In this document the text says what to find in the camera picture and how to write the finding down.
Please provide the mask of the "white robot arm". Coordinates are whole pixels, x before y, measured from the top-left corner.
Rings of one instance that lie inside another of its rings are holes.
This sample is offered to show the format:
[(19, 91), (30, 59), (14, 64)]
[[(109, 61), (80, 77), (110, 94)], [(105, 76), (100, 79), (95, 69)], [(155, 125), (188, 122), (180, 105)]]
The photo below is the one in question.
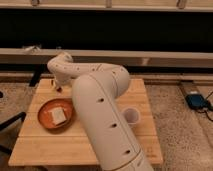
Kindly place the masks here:
[(116, 103), (130, 84), (123, 66), (76, 63), (61, 53), (47, 67), (57, 86), (72, 85), (73, 106), (104, 171), (154, 171)]

